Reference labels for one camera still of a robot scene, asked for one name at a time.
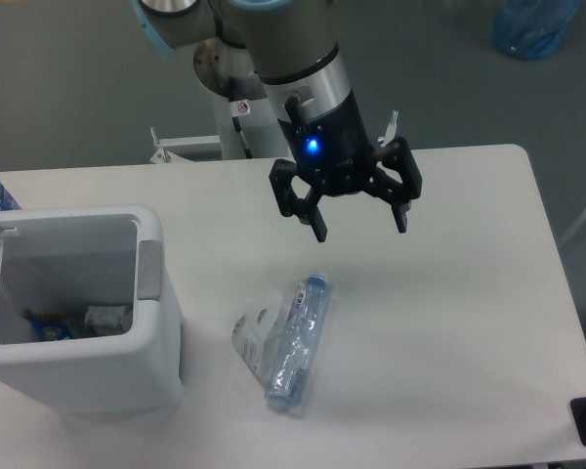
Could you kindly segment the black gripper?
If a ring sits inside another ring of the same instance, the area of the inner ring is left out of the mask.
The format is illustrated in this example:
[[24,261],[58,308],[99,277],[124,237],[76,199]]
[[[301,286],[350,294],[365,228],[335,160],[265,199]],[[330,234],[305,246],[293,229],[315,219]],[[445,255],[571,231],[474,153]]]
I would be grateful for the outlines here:
[[[299,92],[284,103],[279,122],[295,163],[283,158],[272,166],[269,180],[280,214],[296,216],[325,242],[327,227],[318,208],[323,194],[366,192],[391,206],[398,232],[407,230],[411,202],[421,196],[423,177],[404,137],[374,150],[367,137],[353,92],[325,114],[306,117]],[[311,188],[299,197],[292,181],[298,176]]]

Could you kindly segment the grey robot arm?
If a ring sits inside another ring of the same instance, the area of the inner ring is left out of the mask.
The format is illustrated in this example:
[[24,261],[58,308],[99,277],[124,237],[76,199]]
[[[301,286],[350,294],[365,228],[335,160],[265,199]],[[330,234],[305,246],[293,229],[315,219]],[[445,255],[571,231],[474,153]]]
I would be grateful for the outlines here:
[[150,43],[163,50],[218,39],[245,51],[290,148],[269,175],[278,209],[325,241],[324,196],[366,192],[387,202],[398,230],[421,195],[422,175],[405,138],[380,146],[364,128],[323,1],[136,1]]

